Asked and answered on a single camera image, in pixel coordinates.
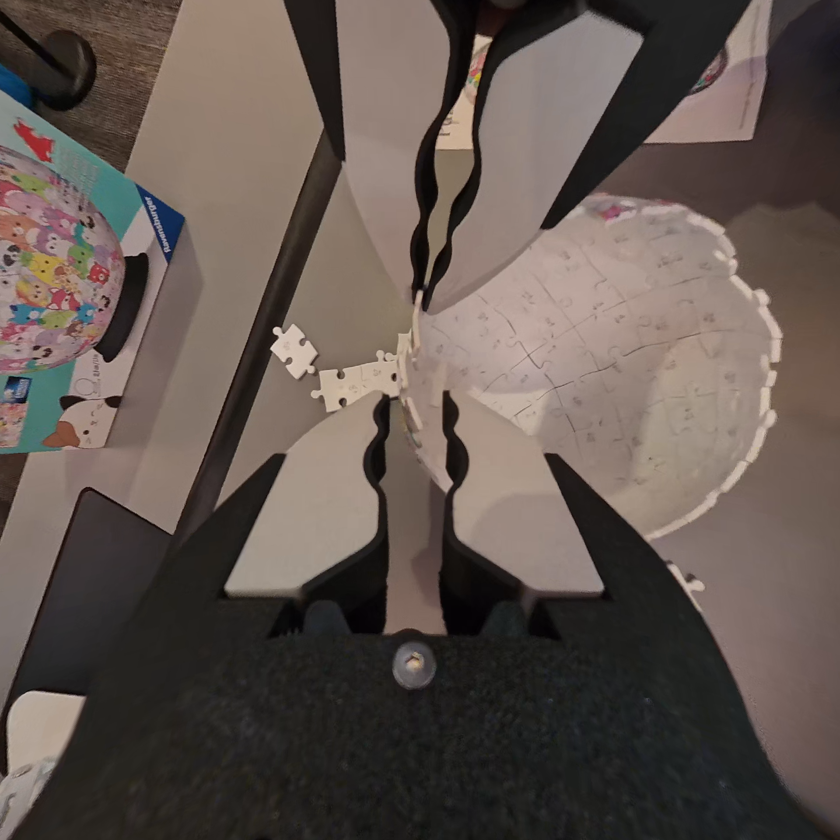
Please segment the colourful puzzle ball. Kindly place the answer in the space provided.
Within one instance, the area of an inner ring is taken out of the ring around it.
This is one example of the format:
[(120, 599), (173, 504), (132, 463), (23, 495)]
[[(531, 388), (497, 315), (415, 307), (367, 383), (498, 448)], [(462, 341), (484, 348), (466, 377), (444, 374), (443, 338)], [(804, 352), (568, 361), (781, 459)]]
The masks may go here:
[(597, 193), (498, 276), (402, 339), (416, 456), (446, 490), (443, 391), (559, 455), (647, 539), (710, 510), (776, 421), (782, 330), (723, 226)]

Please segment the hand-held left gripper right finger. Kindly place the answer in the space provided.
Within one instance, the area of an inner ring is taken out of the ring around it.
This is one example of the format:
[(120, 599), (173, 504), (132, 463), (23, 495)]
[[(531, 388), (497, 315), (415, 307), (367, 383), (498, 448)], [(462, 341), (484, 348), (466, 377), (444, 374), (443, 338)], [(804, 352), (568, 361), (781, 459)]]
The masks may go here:
[(540, 444), (463, 391), (442, 405), (445, 467), (441, 606), (449, 635), (478, 635), (511, 603), (589, 600), (604, 583)]

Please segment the black floor stand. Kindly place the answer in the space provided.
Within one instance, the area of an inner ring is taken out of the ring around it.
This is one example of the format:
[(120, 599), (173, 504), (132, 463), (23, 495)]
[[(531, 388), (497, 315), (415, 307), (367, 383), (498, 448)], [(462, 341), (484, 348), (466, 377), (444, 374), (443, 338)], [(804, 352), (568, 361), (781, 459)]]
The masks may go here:
[(85, 38), (65, 28), (31, 35), (4, 9), (1, 26), (2, 68), (21, 82), (32, 109), (68, 112), (88, 98), (98, 63)]

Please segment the blue fabric bag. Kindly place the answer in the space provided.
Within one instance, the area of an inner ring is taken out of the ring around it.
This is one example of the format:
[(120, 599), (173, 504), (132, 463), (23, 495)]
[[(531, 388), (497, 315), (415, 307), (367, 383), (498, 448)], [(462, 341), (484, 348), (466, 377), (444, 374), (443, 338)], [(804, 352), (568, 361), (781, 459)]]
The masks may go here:
[(0, 77), (2, 92), (6, 93), (21, 106), (29, 110), (34, 110), (34, 92), (23, 78), (6, 68), (3, 64), (0, 66)]

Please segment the clear plastic object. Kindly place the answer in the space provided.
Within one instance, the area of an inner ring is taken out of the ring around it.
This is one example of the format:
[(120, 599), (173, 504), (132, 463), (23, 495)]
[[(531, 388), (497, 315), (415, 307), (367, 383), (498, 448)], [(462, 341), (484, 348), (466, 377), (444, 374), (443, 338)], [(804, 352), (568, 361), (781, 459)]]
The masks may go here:
[(56, 756), (24, 764), (1, 782), (1, 839), (10, 839), (47, 786), (58, 763)]

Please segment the teal puzzle box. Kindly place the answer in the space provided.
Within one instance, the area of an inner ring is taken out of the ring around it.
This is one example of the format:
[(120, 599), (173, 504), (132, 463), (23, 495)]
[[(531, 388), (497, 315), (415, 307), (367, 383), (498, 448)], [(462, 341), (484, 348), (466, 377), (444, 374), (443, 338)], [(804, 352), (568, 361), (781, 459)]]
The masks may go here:
[(104, 447), (184, 216), (1, 94), (1, 451)]

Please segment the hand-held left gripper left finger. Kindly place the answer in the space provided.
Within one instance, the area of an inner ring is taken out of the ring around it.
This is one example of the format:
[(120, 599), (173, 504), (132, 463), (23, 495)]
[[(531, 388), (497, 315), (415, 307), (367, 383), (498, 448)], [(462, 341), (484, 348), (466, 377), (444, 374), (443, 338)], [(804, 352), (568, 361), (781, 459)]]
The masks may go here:
[(303, 612), (334, 602), (353, 632), (385, 626), (389, 536), (382, 479), (391, 398), (368, 394), (290, 447), (224, 585)]

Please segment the white joined puzzle piece pair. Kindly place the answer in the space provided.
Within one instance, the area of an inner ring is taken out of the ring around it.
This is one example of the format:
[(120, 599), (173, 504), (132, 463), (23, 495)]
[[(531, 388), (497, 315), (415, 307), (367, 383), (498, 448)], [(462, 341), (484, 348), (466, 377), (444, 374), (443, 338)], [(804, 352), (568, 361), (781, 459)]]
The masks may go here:
[(382, 386), (365, 377), (364, 365), (318, 372), (318, 387), (310, 392), (313, 400), (321, 401), (327, 413), (334, 413), (373, 392), (383, 392)]

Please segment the folded puzzle instruction leaflet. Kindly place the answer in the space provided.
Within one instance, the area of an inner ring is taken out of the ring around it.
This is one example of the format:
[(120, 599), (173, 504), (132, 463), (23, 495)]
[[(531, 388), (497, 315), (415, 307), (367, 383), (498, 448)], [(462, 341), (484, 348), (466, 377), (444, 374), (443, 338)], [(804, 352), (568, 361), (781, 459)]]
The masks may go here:
[[(703, 144), (751, 140), (767, 77), (771, 1), (752, 1), (726, 44), (647, 144)], [(436, 151), (471, 151), (476, 96), (491, 39), (474, 40), (469, 74), (445, 119)]]

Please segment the black desk pad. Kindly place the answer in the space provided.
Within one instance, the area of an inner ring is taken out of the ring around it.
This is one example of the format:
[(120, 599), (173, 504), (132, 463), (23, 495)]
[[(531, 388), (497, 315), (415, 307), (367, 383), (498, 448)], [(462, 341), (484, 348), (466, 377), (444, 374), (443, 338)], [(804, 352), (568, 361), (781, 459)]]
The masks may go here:
[(31, 690), (84, 696), (161, 567), (172, 536), (84, 489), (70, 518), (8, 702)]

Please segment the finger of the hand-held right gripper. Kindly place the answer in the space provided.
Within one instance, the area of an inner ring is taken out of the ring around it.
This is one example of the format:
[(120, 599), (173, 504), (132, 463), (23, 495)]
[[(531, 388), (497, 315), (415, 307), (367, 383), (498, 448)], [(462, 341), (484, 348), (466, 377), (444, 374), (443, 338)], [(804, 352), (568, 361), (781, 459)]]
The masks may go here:
[(643, 43), (642, 24), (592, 7), (525, 7), (493, 39), (474, 162), (427, 283), (427, 313), (467, 298), (539, 236)]
[(448, 32), (428, 1), (338, 1), (344, 169), (385, 273), (403, 298), (421, 220), (417, 157), (443, 101)]

